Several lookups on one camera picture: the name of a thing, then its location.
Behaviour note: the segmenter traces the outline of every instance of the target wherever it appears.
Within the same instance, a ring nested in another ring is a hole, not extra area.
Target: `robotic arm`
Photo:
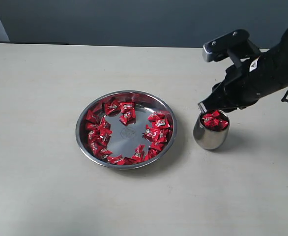
[[[244,109],[288,87],[288,29],[281,42],[265,53],[248,38],[249,33],[239,29],[204,44],[206,62],[230,57],[234,65],[227,68],[225,79],[213,86],[212,94],[198,104],[202,113]],[[287,95],[288,90],[282,102],[288,103]]]

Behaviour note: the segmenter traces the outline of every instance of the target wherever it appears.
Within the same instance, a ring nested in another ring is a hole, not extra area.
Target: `metal plate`
[[[125,126],[119,120],[121,113],[115,116],[107,116],[103,112],[103,103],[110,101],[112,98],[118,100],[118,102],[135,102],[136,107],[136,120],[135,123]],[[170,137],[169,142],[165,145],[164,149],[154,158],[136,165],[130,166],[117,166],[106,162],[103,162],[96,157],[94,157],[89,148],[87,148],[87,131],[85,131],[85,116],[87,111],[91,110],[99,117],[105,117],[106,121],[111,124],[112,136],[107,145],[107,149],[112,151],[112,156],[122,155],[123,157],[132,157],[135,148],[140,145],[145,145],[145,152],[147,153],[150,141],[143,138],[143,133],[145,132],[145,126],[151,123],[147,120],[148,116],[153,112],[163,112],[170,125],[173,127],[173,134]],[[163,156],[166,151],[173,144],[176,137],[177,122],[174,113],[170,107],[163,102],[161,99],[140,91],[118,91],[107,95],[104,95],[97,100],[90,103],[81,113],[77,124],[76,124],[76,140],[82,152],[92,161],[100,164],[102,166],[115,168],[115,169],[134,169],[150,164]]]

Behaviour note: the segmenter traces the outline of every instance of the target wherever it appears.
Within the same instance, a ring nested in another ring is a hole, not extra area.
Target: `embossed logo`
[[[120,135],[123,139],[132,139],[136,135],[135,129],[126,127],[121,130]]]

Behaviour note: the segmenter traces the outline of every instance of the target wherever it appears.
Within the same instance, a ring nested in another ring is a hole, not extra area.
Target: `gray wall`
[[[283,0],[0,0],[11,41],[200,47],[247,29],[263,48],[288,27]]]

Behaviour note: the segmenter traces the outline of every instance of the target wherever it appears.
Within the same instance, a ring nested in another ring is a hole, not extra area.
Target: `white table surface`
[[[0,236],[288,235],[285,92],[230,113],[220,150],[193,139],[197,103],[230,64],[191,48],[0,44]],[[125,89],[163,99],[179,131],[160,160],[113,171],[74,129],[92,100]]]

